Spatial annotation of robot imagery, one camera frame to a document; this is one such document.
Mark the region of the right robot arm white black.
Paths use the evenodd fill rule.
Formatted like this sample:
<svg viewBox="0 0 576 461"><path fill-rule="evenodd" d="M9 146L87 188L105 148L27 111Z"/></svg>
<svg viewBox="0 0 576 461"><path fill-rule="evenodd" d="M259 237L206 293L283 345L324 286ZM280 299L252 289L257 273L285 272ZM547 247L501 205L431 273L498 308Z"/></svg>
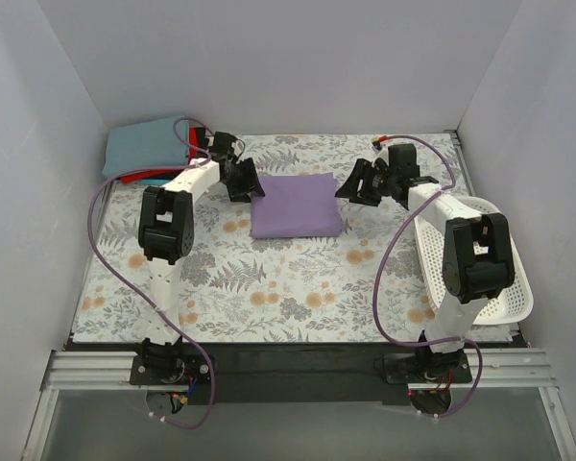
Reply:
<svg viewBox="0 0 576 461"><path fill-rule="evenodd" d="M407 359L413 373L437 381L462 366L468 332L487 302L515 281L515 264L507 218L484 214L452 196L417 161L417 140L392 144L375 160L356 160L335 195L354 204L378 206L385 197L420 217L444 239L440 270L444 297L434 320L410 343Z"/></svg>

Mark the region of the purple t shirt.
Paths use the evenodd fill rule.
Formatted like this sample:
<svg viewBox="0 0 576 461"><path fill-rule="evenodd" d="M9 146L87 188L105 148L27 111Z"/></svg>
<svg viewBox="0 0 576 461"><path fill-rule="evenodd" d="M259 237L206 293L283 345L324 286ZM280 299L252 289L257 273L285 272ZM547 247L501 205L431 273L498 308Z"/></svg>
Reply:
<svg viewBox="0 0 576 461"><path fill-rule="evenodd" d="M264 176L264 194L252 197L255 239L337 237L343 229L331 173Z"/></svg>

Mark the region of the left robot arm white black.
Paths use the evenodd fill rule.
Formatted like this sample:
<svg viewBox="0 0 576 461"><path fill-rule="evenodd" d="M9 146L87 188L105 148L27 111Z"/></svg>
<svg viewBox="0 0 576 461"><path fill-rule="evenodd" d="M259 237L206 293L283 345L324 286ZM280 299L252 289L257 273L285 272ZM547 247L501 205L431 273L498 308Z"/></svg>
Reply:
<svg viewBox="0 0 576 461"><path fill-rule="evenodd" d="M147 187L140 210L138 243L147 259L150 298L158 316L141 345L141 368L166 384L178 382L186 371L177 303L183 263L194 245L196 202L217 183L227 188L234 203L265 195L253 161L235 151L245 148L239 138L225 132L207 135L203 129L195 133L203 151L168 183Z"/></svg>

